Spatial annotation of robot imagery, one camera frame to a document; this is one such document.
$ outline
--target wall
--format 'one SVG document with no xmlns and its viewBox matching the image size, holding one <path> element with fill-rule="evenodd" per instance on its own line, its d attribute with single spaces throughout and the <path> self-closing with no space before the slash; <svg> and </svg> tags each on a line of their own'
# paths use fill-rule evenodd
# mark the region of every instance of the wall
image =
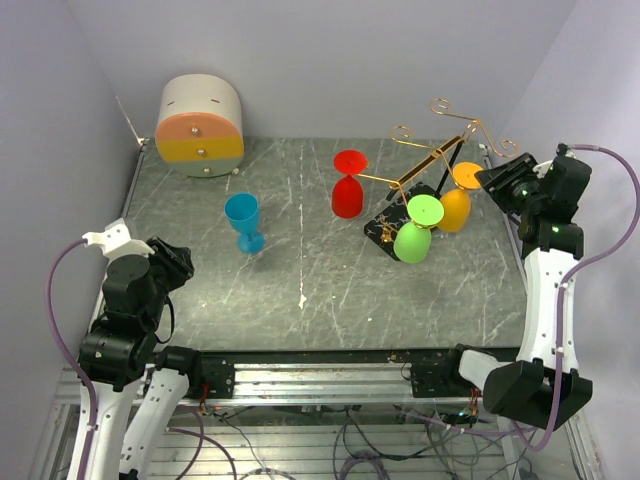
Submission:
<svg viewBox="0 0 640 480">
<path fill-rule="evenodd" d="M 138 145 L 62 0 L 0 2 L 0 465 L 28 477 L 63 364 L 44 315 L 62 248 L 117 218 Z M 80 250 L 54 282 L 72 350 L 102 279 Z"/>
<path fill-rule="evenodd" d="M 539 161 L 558 142 L 595 143 L 618 151 L 640 172 L 640 4 L 585 0 L 558 35 L 503 137 Z M 586 255 L 611 246 L 633 213 L 633 190 L 615 160 L 580 155 L 594 168 L 576 222 Z M 580 372 L 594 381 L 587 414 L 609 480 L 637 478 L 640 440 L 623 429 L 640 396 L 640 232 L 615 256 L 589 267 L 576 284 L 575 339 Z"/>
<path fill-rule="evenodd" d="M 68 0 L 142 136 L 163 86 L 211 73 L 238 90 L 245 132 L 384 137 L 458 133 L 436 96 L 497 133 L 575 0 Z"/>
</svg>

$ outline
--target table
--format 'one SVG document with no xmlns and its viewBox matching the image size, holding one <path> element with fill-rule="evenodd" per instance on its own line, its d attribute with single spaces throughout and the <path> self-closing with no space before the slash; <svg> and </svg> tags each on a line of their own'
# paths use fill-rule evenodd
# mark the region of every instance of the table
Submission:
<svg viewBox="0 0 640 480">
<path fill-rule="evenodd" d="M 142 156 L 128 218 L 140 238 L 192 250 L 195 277 L 172 294 L 175 345 L 202 350 L 330 350 L 517 346 L 526 294 L 501 212 L 483 191 L 457 234 L 434 231 L 427 259 L 395 262 L 363 235 L 388 185 L 362 180 L 363 214 L 333 215 L 333 157 L 357 149 L 368 173 L 398 178 L 424 150 L 390 139 L 249 138 L 238 175 L 186 178 L 153 140 Z M 459 161 L 482 163 L 477 144 Z M 419 176 L 435 186 L 438 161 Z M 452 184 L 445 186 L 447 191 Z M 260 201 L 266 246 L 247 256 L 223 213 L 231 195 Z M 159 333 L 168 334 L 166 324 Z"/>
</svg>

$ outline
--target blue goblet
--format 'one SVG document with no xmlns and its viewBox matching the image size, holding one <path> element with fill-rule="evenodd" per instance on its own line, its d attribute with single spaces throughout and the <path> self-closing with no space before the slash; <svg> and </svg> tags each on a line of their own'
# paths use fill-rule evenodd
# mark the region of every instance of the blue goblet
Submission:
<svg viewBox="0 0 640 480">
<path fill-rule="evenodd" d="M 264 235 L 258 232 L 260 207 L 258 199 L 250 193 L 237 193 L 224 206 L 224 214 L 238 237 L 238 248 L 243 253 L 258 253 L 264 247 Z"/>
</svg>

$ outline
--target yellow drawer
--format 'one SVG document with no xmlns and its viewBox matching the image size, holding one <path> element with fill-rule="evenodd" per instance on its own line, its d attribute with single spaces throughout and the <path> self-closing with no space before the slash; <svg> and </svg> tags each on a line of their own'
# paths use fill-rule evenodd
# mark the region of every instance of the yellow drawer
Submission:
<svg viewBox="0 0 640 480">
<path fill-rule="evenodd" d="M 238 135 L 194 140 L 160 140 L 157 147 L 165 162 L 216 160 L 244 155 L 244 143 Z"/>
</svg>

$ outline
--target marble tabletop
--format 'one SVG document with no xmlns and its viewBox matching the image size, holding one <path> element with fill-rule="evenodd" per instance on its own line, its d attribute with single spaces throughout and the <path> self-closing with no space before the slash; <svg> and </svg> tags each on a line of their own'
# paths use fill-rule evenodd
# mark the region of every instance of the marble tabletop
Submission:
<svg viewBox="0 0 640 480">
<path fill-rule="evenodd" d="M 172 293 L 171 341 L 202 350 L 309 350 L 518 346 L 526 294 L 503 222 L 488 195 L 473 192 L 466 227 L 434 231 L 427 259 L 393 261 L 363 234 L 389 202 L 388 185 L 362 180 L 364 211 L 331 211 L 341 175 L 333 157 L 357 149 L 366 173 L 398 178 L 424 150 L 390 139 L 248 138 L 238 175 L 187 178 L 146 147 L 128 218 L 140 238 L 159 236 L 192 251 L 195 277 Z M 460 161 L 481 164 L 477 145 Z M 419 179 L 435 186 L 442 162 Z M 448 180 L 445 190 L 451 188 Z M 265 248 L 245 255 L 223 213 L 238 192 L 260 201 Z M 159 336 L 168 334 L 163 317 Z"/>
</svg>

